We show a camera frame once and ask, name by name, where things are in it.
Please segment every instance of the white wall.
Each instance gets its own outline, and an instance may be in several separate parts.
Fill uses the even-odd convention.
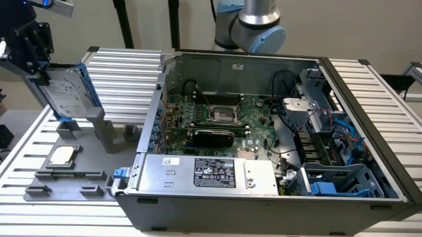
[[[170,49],[167,0],[126,0],[135,46]],[[288,31],[280,53],[369,59],[378,71],[401,73],[422,61],[422,0],[278,0]],[[77,63],[87,48],[125,47],[111,0],[75,0],[66,18],[39,9],[50,22],[53,61]],[[181,0],[182,47],[210,49],[214,21],[209,0]],[[0,71],[0,79],[17,78]]]
[[[170,48],[167,0],[127,0],[135,45]],[[369,59],[378,71],[401,73],[422,61],[422,0],[278,0],[288,31],[284,54]],[[210,49],[209,0],[181,0],[182,47]]]

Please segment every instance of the warning label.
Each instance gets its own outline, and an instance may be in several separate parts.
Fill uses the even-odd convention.
[[[233,159],[195,159],[194,185],[209,188],[236,188],[236,161]]]

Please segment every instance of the green circuit board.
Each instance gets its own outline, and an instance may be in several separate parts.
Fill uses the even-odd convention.
[[[274,154],[269,154],[265,147],[265,140],[270,145],[277,139],[274,126],[270,125],[270,107],[265,105],[265,99],[258,96],[248,96],[238,105],[214,105],[197,104],[194,99],[181,94],[171,95],[169,98],[171,107],[178,109],[171,110],[173,121],[166,130],[169,142],[167,153],[170,155],[197,155],[214,157],[250,157],[254,159],[272,159]],[[264,106],[260,108],[257,103],[261,102]],[[225,127],[225,124],[215,122],[210,125],[210,109],[230,110],[236,108],[238,122],[237,127]],[[230,148],[197,148],[190,140],[190,134],[195,130],[215,130],[230,131],[236,134],[234,144]]]

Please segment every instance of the black pole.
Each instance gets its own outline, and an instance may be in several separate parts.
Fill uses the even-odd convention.
[[[169,0],[171,47],[181,48],[179,0]]]
[[[131,25],[130,25],[130,20],[127,18],[126,2],[125,0],[113,0],[113,3],[114,3],[114,8],[117,8],[117,12],[118,12],[125,47],[135,48],[133,33],[131,33]]]

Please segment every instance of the power supply label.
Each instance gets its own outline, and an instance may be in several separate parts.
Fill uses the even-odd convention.
[[[233,159],[195,159],[194,185],[206,188],[237,188]]]

